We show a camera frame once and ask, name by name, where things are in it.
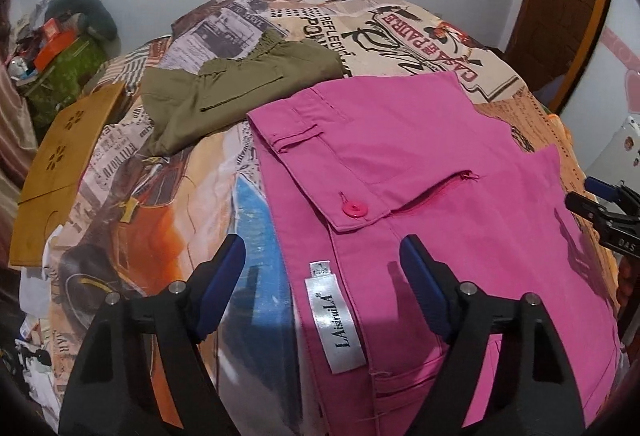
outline pink button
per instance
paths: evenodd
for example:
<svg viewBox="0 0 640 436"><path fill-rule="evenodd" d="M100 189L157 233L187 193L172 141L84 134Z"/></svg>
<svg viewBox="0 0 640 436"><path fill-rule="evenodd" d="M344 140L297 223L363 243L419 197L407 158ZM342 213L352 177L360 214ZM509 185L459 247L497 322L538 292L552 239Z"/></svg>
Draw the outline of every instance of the pink button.
<svg viewBox="0 0 640 436"><path fill-rule="evenodd" d="M342 205L342 212L350 218L361 218L367 215L369 207L359 201L348 200Z"/></svg>

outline bed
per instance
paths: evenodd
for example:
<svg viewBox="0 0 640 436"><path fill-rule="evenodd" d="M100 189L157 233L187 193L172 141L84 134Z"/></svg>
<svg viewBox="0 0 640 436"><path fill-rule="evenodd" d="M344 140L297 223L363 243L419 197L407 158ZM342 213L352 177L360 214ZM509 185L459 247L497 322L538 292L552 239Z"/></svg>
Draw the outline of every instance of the bed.
<svg viewBox="0 0 640 436"><path fill-rule="evenodd" d="M114 59L93 91L125 82L127 105L105 127L67 223L52 238L47 344L61 402L74 358L109 291L154 294L187 279L227 233L242 236L247 261L223 322L201 353L243 435L324 435L314 403L282 256L246 122L170 158L146 156L152 130L139 98L148 66L197 73L214 57L243 57L268 28L315 39L340 53L349 76L410 76L454 71L479 112L511 124L514 141L535 151L554 143L567 191L584 192L584 174L562 124L548 117L524 81L454 25L402 0L212 0L158 38ZM615 304L616 264L580 221ZM179 424L153 341L149 364L167 421Z"/></svg>

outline zipper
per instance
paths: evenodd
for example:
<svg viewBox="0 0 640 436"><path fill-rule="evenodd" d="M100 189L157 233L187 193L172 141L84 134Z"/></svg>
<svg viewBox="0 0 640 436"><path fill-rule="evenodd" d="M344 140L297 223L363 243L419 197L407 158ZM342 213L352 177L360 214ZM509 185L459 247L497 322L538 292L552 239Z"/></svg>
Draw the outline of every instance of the zipper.
<svg viewBox="0 0 640 436"><path fill-rule="evenodd" d="M431 187L429 190L423 192L420 196L414 198L406 205L394 210L393 214L403 215L414 212L416 209L419 209L430 201L436 199L439 195L444 193L444 191L453 190L467 180L478 180L479 178L480 177L472 171L461 171L456 174L452 174L447 179L436 184L435 187Z"/></svg>

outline black clamp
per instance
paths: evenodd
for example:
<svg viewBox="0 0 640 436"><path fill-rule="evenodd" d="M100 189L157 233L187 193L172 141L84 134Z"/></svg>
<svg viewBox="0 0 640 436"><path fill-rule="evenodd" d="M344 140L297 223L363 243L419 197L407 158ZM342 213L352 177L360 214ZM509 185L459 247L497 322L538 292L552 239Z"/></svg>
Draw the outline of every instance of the black clamp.
<svg viewBox="0 0 640 436"><path fill-rule="evenodd" d="M640 194L626 185L609 185L592 176L584 181L587 192L615 203L624 214L609 212L606 207L578 194L570 192L564 199L564 205L572 213L593 224L600 235L600 244L623 256L640 258ZM621 340L631 339L635 333L627 334L636 312L640 307L640 279L636 280L634 291L626 307L618 318L618 336Z"/></svg>
<svg viewBox="0 0 640 436"><path fill-rule="evenodd" d="M460 283L413 235L401 242L400 262L431 331L450 344L406 436L582 434L575 377L537 294L516 301ZM490 334L502 334L494 386L484 418L463 428Z"/></svg>
<svg viewBox="0 0 640 436"><path fill-rule="evenodd" d="M239 436L210 381L197 344L218 327L244 267L244 241L228 235L187 282L158 295L104 304L82 342L60 411L61 436L207 434ZM154 334L183 429L164 422L143 334Z"/></svg>

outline pink trousers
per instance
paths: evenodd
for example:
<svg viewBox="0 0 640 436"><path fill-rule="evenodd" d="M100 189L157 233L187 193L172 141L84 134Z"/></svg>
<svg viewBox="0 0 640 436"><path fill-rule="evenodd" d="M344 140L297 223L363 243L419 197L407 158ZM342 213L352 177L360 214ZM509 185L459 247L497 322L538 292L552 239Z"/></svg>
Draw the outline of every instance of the pink trousers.
<svg viewBox="0 0 640 436"><path fill-rule="evenodd" d="M407 234L488 294L539 294L594 418L619 343L597 261L564 207L555 147L524 153L452 73L324 82L249 117L333 436L404 434L443 362L399 266ZM362 345L349 371L332 372L314 322L313 261L329 262ZM484 415L499 349L492 336L466 423Z"/></svg>

